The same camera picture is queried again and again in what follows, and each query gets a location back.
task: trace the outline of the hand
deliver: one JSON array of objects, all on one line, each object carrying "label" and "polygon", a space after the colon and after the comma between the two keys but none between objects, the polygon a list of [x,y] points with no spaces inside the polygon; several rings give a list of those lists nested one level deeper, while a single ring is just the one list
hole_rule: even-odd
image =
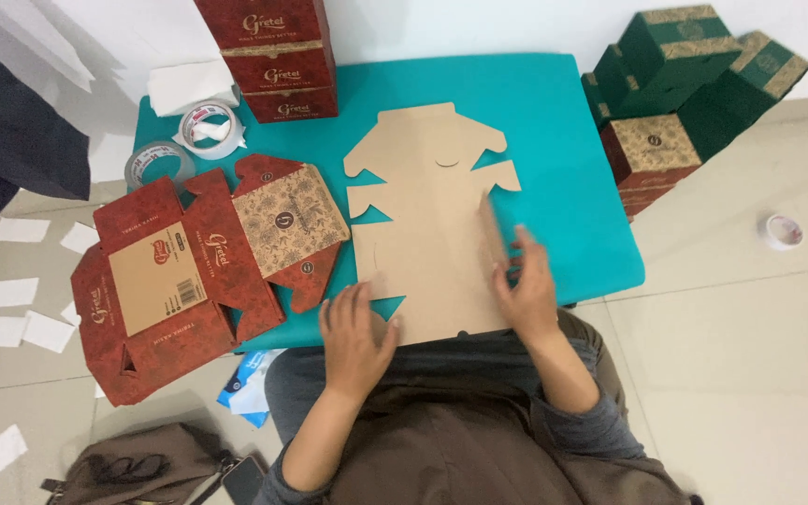
[{"label": "hand", "polygon": [[326,351],[326,390],[363,403],[382,378],[400,340],[392,318],[381,342],[373,337],[370,284],[343,289],[320,307],[320,334]]},{"label": "hand", "polygon": [[501,313],[526,347],[551,335],[561,334],[556,316],[556,289],[548,267],[548,253],[535,242],[522,225],[515,227],[516,241],[510,247],[522,250],[522,256],[510,258],[517,268],[510,277],[518,280],[510,289],[507,265],[495,265],[493,288]]}]

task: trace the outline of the tile floor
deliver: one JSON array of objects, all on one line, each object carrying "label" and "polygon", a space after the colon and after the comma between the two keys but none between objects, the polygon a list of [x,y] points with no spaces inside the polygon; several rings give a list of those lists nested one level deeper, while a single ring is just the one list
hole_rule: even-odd
[{"label": "tile floor", "polygon": [[[102,201],[119,193],[98,191]],[[51,218],[52,228],[39,245],[0,243],[0,279],[41,265],[46,280],[31,308],[57,318],[79,260],[58,241],[73,221],[89,223],[95,206],[24,198],[9,216]],[[802,224],[799,248],[775,252],[759,241],[756,223],[771,212]],[[758,124],[632,227],[647,281],[576,312],[611,348],[636,436],[709,503],[808,503],[808,121]],[[114,408],[94,398],[76,336],[60,355],[27,343],[0,349],[0,433],[17,423],[29,447],[0,474],[0,503],[42,503],[38,484],[62,476],[91,441],[174,419],[220,432],[239,453],[274,458],[269,422],[256,430],[215,402],[239,360],[220,358],[139,405]]]}]

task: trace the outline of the gray sleeve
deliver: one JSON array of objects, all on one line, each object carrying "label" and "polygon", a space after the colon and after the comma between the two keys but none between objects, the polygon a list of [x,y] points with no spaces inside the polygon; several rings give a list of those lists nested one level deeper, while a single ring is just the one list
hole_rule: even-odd
[{"label": "gray sleeve", "polygon": [[539,387],[532,399],[533,429],[536,438],[544,437],[551,447],[575,455],[603,459],[637,459],[645,457],[644,446],[635,440],[628,423],[620,416],[616,403],[600,384],[600,401],[584,414],[573,414],[554,408],[544,399]]},{"label": "gray sleeve", "polygon": [[283,447],[279,457],[270,466],[270,471],[264,476],[264,483],[252,505],[319,505],[330,491],[329,484],[316,491],[304,492],[293,489],[286,483],[286,479],[283,478],[283,459],[289,444]]}]

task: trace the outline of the kraft paper box blank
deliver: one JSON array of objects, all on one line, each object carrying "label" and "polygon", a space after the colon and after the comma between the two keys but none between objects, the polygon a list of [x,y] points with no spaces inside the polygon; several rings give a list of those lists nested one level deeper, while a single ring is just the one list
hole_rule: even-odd
[{"label": "kraft paper box blank", "polygon": [[379,113],[375,127],[345,156],[345,174],[367,170],[385,184],[347,189],[351,217],[371,205],[392,222],[351,227],[357,279],[373,299],[405,296],[401,343],[459,332],[501,330],[490,288],[491,257],[479,204],[495,185],[520,190],[510,161],[472,170],[504,134],[442,103]]}]

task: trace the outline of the brown bag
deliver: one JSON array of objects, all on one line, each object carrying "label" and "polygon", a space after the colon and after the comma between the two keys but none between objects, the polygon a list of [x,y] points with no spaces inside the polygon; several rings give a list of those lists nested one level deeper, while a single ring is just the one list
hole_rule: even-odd
[{"label": "brown bag", "polygon": [[[63,481],[47,479],[47,505],[181,505],[209,477],[234,460],[217,436],[168,424],[88,446]],[[217,479],[196,501],[220,486]]]}]

